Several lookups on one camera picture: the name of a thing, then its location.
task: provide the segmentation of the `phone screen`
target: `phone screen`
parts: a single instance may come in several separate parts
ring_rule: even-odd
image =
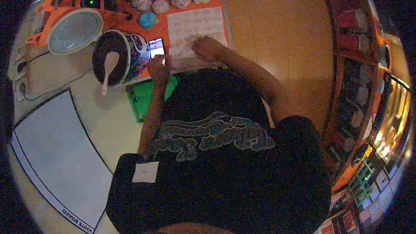
[[[150,47],[150,56],[152,58],[155,57],[156,54],[161,54],[161,55],[165,54],[162,38],[149,41],[149,47]]]

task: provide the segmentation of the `black cable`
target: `black cable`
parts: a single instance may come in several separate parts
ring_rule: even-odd
[[[30,59],[30,60],[28,60],[28,61],[22,62],[21,64],[19,64],[19,65],[18,65],[18,73],[22,72],[23,68],[24,68],[26,65],[28,65],[31,61],[33,61],[33,60],[35,60],[35,59],[37,59],[37,58],[39,58],[39,57],[41,57],[41,56],[44,56],[45,54],[48,54],[48,53],[50,53],[50,51],[48,51],[48,52],[46,52],[46,53],[43,53],[43,54],[39,54],[38,56],[36,56],[36,57],[34,57],[34,58],[32,58],[32,59]]]
[[[61,87],[59,87],[58,89],[54,89],[54,90],[48,91],[48,92],[46,92],[46,93],[44,93],[44,94],[42,94],[42,95],[37,96],[37,97],[36,97],[36,98],[34,98],[34,99],[28,99],[28,98],[26,97],[26,95],[25,95],[25,88],[24,88],[24,84],[21,84],[21,85],[20,85],[20,86],[22,86],[22,85],[23,85],[23,88],[19,88],[19,90],[20,90],[20,92],[23,94],[23,97],[25,98],[25,100],[27,100],[27,101],[35,101],[35,100],[39,99],[40,97],[45,96],[46,94],[49,94],[49,93],[51,93],[51,92],[53,92],[53,91],[60,90],[60,89],[62,89],[63,87],[66,87],[68,84],[70,84],[70,83],[71,83],[71,82],[73,82],[73,81],[76,81],[76,80],[78,80],[78,79],[81,79],[81,78],[82,78],[82,77],[84,77],[84,75],[86,75],[86,74],[87,74],[87,72],[89,72],[90,70],[92,70],[92,68],[89,68],[89,69],[88,69],[86,72],[84,72],[84,74],[82,74],[81,76],[79,76],[79,77],[77,77],[77,78],[73,79],[72,81],[67,82],[64,86],[61,86]]]

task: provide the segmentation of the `blue dough ball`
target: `blue dough ball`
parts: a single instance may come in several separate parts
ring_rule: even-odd
[[[138,23],[146,29],[152,28],[157,21],[157,16],[153,12],[144,12],[138,19]]]

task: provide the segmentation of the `power outlet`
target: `power outlet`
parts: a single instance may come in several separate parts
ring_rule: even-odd
[[[28,83],[28,78],[26,76],[20,78],[17,81],[14,81],[14,91],[15,91],[15,96],[16,99],[18,99],[18,101],[23,101],[25,99],[25,95],[27,94],[28,90],[29,90],[29,83]]]
[[[23,65],[22,70],[19,72],[19,65],[22,65],[25,62],[26,62],[26,60],[24,58],[15,62],[14,72],[13,72],[15,81],[19,80],[20,78],[22,78],[23,76],[26,75],[26,73],[28,71],[28,66],[27,65]]]

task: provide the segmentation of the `white rice paddle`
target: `white rice paddle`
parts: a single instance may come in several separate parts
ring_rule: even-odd
[[[104,70],[105,70],[105,77],[103,82],[103,88],[101,93],[106,96],[107,94],[107,84],[108,84],[108,77],[110,73],[114,70],[117,63],[119,62],[120,55],[117,52],[109,52],[105,57],[104,61]]]

